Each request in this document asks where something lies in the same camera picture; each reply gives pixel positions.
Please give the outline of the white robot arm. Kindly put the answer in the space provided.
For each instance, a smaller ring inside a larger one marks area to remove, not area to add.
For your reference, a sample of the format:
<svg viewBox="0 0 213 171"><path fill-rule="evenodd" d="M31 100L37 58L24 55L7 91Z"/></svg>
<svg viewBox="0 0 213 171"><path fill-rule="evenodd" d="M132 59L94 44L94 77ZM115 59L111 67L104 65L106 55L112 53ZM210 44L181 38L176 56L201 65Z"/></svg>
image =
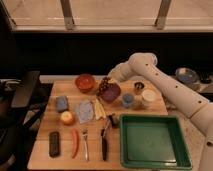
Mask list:
<svg viewBox="0 0 213 171"><path fill-rule="evenodd" d="M153 53L134 53L108 75L122 82L134 76L150 81L205 136L198 171L213 171L213 102L160 71Z"/></svg>

